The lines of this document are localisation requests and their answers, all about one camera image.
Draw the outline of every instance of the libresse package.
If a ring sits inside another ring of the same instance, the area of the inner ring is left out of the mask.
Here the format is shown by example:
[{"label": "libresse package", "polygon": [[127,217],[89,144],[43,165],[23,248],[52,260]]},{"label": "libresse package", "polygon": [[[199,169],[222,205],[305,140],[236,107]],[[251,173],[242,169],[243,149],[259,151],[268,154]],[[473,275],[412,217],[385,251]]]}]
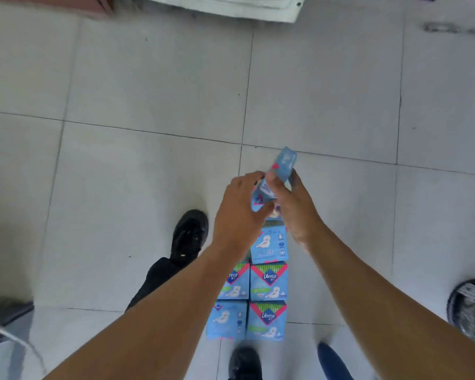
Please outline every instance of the libresse package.
[{"label": "libresse package", "polygon": [[[286,182],[292,173],[292,168],[297,160],[297,153],[288,147],[282,149],[276,157],[275,162],[271,165],[269,170],[276,172],[276,175]],[[266,180],[262,180],[252,194],[252,210],[257,212],[265,203],[274,200],[276,196],[267,185]],[[281,220],[278,207],[267,220]]]},{"label": "libresse package", "polygon": [[286,262],[253,265],[250,270],[250,300],[288,300],[288,281]]},{"label": "libresse package", "polygon": [[218,301],[206,324],[206,336],[208,339],[244,339],[246,315],[246,301]]},{"label": "libresse package", "polygon": [[250,297],[250,263],[241,262],[229,274],[220,294],[219,300],[247,300]]},{"label": "libresse package", "polygon": [[246,338],[283,340],[286,323],[287,304],[284,301],[251,302]]},{"label": "libresse package", "polygon": [[287,229],[284,225],[265,226],[257,241],[250,249],[252,262],[284,262],[289,259]]}]

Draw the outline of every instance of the black pants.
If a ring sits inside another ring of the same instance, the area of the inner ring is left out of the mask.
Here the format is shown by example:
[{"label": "black pants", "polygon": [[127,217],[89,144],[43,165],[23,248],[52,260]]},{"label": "black pants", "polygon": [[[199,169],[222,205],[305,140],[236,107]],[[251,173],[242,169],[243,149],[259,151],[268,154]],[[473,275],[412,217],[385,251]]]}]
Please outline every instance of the black pants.
[{"label": "black pants", "polygon": [[184,267],[176,265],[171,261],[171,259],[162,257],[149,269],[148,274],[146,275],[146,281],[130,301],[129,306],[127,306],[127,310],[143,300],[147,295],[152,293],[155,289],[157,289],[160,285],[165,283],[183,268]]}]

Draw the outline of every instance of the white cord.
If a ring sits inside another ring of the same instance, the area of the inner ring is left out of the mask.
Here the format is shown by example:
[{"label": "white cord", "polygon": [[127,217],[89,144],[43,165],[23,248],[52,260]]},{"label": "white cord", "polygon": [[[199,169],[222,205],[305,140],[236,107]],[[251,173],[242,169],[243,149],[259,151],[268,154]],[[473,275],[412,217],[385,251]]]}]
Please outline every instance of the white cord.
[{"label": "white cord", "polygon": [[30,349],[39,361],[40,367],[42,368],[42,376],[45,377],[48,374],[48,370],[46,369],[46,366],[44,365],[44,359],[40,355],[37,348],[33,346],[33,344],[31,344],[31,343],[29,343],[29,342],[27,342],[23,339],[20,339],[19,337],[13,335],[11,332],[8,332],[6,329],[2,328],[1,326],[0,326],[0,334],[2,334],[3,336],[9,338],[10,340],[14,341],[15,343],[18,343],[18,344],[24,346],[26,349]]}]

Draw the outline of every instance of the person's left arm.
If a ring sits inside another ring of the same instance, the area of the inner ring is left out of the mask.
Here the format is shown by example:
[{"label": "person's left arm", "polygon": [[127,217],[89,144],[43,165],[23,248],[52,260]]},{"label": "person's left arm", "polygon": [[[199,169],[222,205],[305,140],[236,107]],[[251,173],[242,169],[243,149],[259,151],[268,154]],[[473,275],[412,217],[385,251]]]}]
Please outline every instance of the person's left arm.
[{"label": "person's left arm", "polygon": [[183,379],[223,283],[274,209],[250,205],[263,172],[236,177],[216,215],[213,242],[52,371],[46,380]]}]

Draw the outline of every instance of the forearm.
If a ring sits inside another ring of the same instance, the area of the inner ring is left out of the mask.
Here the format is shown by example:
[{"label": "forearm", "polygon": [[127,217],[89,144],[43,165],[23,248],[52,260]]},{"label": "forearm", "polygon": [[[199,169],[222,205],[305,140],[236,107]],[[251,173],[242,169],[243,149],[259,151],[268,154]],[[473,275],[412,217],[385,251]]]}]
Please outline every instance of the forearm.
[{"label": "forearm", "polygon": [[384,380],[475,379],[475,343],[362,262],[328,227],[305,246]]},{"label": "forearm", "polygon": [[234,260],[209,246],[46,379],[183,379]]}]

